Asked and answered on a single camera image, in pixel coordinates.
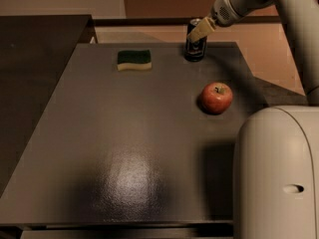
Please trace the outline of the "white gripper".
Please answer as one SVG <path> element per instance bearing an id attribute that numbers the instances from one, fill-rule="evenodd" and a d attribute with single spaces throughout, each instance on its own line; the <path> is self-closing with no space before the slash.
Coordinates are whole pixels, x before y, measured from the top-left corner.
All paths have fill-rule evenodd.
<path id="1" fill-rule="evenodd" d="M 207 37 L 220 27 L 229 27 L 242 19 L 231 5 L 230 0 L 215 0 L 210 10 L 211 17 L 204 17 L 187 35 L 187 39 L 195 43 Z"/>

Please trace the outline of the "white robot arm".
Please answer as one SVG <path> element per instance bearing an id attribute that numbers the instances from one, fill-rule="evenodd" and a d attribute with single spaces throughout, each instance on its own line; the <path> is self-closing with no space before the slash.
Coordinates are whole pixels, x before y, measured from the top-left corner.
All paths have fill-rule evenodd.
<path id="1" fill-rule="evenodd" d="M 319 4 L 315 0 L 216 0 L 191 41 L 273 5 L 307 103 L 277 106 L 241 127 L 233 155 L 234 239 L 319 239 Z"/>

